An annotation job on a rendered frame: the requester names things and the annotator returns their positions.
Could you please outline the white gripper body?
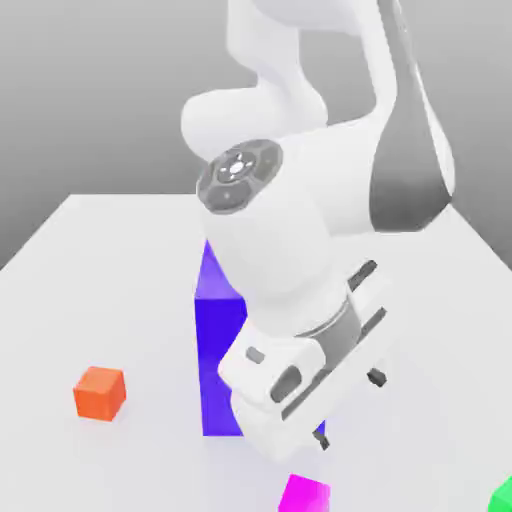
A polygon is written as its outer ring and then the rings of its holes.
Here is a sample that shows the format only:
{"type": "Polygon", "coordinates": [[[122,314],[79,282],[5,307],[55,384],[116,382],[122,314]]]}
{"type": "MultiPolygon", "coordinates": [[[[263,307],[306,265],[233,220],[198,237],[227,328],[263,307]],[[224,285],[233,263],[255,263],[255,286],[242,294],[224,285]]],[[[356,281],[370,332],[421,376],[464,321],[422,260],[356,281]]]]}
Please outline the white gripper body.
{"type": "Polygon", "coordinates": [[[347,304],[306,337],[271,339],[246,322],[230,348],[231,408],[246,440],[279,462],[310,445],[394,339],[383,306],[361,322],[347,304]]]}

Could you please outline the small magenta cube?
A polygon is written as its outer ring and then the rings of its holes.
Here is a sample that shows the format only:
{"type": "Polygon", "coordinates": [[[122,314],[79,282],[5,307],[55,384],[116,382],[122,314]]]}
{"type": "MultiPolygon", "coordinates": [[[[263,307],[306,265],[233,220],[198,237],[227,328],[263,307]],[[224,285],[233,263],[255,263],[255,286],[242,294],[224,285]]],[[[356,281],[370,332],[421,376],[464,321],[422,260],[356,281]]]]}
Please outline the small magenta cube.
{"type": "Polygon", "coordinates": [[[330,512],[329,485],[291,474],[278,505],[278,512],[330,512]]]}

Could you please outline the small green cube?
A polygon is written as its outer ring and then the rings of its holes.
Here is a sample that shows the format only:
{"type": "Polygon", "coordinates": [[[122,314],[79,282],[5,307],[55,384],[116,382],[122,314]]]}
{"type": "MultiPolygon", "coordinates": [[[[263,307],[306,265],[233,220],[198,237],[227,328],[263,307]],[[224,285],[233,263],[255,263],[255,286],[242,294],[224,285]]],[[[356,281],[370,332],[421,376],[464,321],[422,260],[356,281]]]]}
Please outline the small green cube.
{"type": "Polygon", "coordinates": [[[512,512],[512,476],[494,490],[487,512],[512,512]]]}

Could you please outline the small orange cube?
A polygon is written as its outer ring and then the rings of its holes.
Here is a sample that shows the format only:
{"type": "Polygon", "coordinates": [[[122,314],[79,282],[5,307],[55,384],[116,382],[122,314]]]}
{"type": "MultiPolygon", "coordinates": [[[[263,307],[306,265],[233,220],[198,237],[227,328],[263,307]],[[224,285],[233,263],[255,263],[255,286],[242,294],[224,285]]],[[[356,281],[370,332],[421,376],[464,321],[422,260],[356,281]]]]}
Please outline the small orange cube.
{"type": "Polygon", "coordinates": [[[79,417],[111,422],[126,400],[124,373],[91,366],[73,388],[79,417]]]}

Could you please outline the large blue box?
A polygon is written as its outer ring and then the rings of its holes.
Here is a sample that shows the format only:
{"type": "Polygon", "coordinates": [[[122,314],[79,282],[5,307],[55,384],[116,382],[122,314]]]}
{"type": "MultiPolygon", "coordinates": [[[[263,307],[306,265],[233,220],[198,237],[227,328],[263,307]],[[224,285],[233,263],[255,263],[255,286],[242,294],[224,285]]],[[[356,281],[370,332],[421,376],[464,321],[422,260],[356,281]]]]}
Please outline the large blue box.
{"type": "Polygon", "coordinates": [[[241,330],[247,310],[208,243],[202,253],[194,304],[203,434],[241,437],[231,408],[231,390],[219,377],[218,366],[241,330]]]}

